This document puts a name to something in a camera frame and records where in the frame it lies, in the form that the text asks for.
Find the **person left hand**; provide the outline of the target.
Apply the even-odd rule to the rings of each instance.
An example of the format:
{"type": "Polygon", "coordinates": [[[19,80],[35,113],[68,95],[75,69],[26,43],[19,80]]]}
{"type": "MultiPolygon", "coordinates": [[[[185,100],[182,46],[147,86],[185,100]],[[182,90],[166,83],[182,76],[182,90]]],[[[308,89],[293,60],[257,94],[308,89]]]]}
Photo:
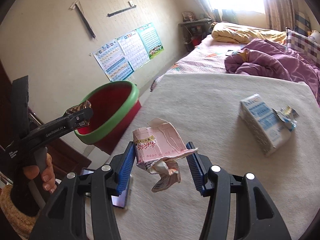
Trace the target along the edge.
{"type": "MultiPolygon", "coordinates": [[[[24,175],[29,179],[33,180],[40,174],[40,169],[36,165],[31,165],[23,168],[23,173],[24,175]]],[[[55,174],[54,174],[54,169],[52,165],[52,156],[47,153],[46,156],[46,168],[44,171],[41,173],[41,178],[43,181],[43,189],[45,191],[48,191],[50,194],[52,194],[56,188],[56,180],[55,180],[55,174]]]]}

